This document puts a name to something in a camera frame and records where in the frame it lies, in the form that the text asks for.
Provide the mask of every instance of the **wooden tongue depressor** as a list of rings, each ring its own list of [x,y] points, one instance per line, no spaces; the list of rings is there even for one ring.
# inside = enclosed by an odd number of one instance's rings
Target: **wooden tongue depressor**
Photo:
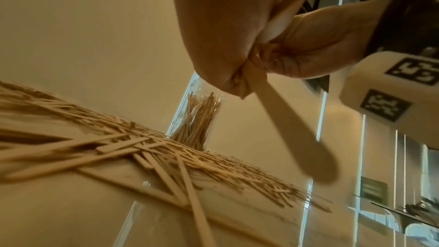
[[[256,42],[268,42],[280,35],[291,23],[292,18],[305,0],[282,0],[271,13],[270,20],[259,33]]]
[[[335,157],[316,141],[314,133],[267,82],[265,72],[257,69],[249,60],[241,70],[301,170],[316,183],[334,182],[338,177]]]

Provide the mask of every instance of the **pile of wooden sticks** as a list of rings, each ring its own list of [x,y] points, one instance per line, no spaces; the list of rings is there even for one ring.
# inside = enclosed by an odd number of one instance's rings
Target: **pile of wooden sticks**
[[[209,99],[205,102],[212,107]],[[40,162],[7,173],[2,177],[3,181],[27,180],[75,169],[92,178],[192,211],[204,246],[213,246],[207,220],[270,246],[278,244],[220,217],[205,215],[195,191],[197,185],[191,180],[187,168],[202,172],[238,192],[252,187],[281,207],[292,207],[295,200],[300,199],[329,211],[310,200],[306,191],[260,168],[238,159],[189,148],[138,123],[94,112],[31,88],[0,82],[0,111],[0,117],[14,113],[62,119],[93,132],[85,137],[64,138],[54,135],[56,130],[44,134],[1,127],[0,164],[26,160]],[[145,170],[157,174],[171,193],[135,186],[126,178],[112,177],[89,167],[92,163],[122,157],[130,157]]]
[[[221,99],[212,92],[207,97],[187,96],[187,106],[181,125],[171,139],[195,150],[204,150],[212,123],[218,114]]]

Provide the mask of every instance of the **hand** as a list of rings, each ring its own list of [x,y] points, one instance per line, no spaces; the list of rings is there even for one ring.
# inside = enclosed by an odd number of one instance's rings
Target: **hand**
[[[363,58],[389,2],[371,0],[297,15],[278,38],[256,45],[261,59],[250,61],[293,78],[318,77],[353,65]]]

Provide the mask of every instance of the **wall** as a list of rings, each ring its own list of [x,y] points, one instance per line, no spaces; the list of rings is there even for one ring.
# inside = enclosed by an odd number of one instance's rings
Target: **wall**
[[[0,0],[0,80],[166,132],[193,73],[172,0]]]

